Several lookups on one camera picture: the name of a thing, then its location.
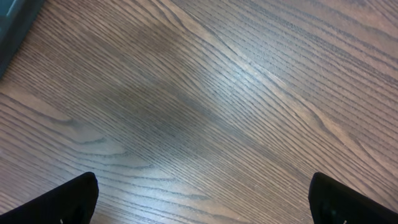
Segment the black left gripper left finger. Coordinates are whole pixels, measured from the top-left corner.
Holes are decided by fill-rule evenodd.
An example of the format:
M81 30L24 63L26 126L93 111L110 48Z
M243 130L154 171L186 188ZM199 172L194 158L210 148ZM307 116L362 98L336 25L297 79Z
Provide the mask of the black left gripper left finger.
M89 224L99 195L98 181L92 172L1 215L1 224Z

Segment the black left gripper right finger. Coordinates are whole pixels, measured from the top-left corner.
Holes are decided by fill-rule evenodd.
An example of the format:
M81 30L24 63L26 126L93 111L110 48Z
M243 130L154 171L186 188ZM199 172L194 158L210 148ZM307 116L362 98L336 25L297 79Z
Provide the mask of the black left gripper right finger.
M397 224L397 213L321 172L308 192L314 224Z

